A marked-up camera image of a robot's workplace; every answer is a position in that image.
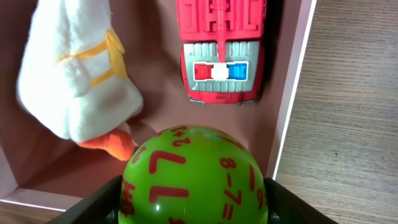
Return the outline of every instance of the ball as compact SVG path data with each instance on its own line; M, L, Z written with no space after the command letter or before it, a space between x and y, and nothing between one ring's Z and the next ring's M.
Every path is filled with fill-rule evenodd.
M146 141L123 174L120 224L267 223L267 197L250 152L230 135L177 126Z

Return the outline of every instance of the white plush toy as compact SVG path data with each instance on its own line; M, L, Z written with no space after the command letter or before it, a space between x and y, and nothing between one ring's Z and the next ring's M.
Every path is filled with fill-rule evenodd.
M143 99L123 53L109 0L39 0L18 100L60 138L128 160L134 147L125 121L141 111Z

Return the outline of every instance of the red toy truck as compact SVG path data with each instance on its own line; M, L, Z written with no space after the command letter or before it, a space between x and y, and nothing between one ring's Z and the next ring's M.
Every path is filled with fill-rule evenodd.
M182 80L199 103L249 103L264 71L266 0L177 0Z

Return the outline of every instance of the wood grain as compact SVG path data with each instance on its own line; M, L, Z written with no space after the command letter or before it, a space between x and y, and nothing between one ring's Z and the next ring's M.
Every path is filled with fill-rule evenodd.
M277 181L338 223L398 223L398 1L319 0Z
M0 224L46 223L60 212L0 202Z

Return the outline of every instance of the box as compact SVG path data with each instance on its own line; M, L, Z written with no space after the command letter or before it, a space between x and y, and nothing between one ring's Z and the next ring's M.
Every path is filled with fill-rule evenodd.
M181 81L175 1L111 0L127 72L145 101L142 113L128 121L134 140L142 144L181 124L211 126L238 139L263 176L275 179L315 3L267 3L265 81L258 102L203 106L189 101ZM35 4L0 2L0 198L64 211L122 174L126 162L57 138L18 105L16 79Z

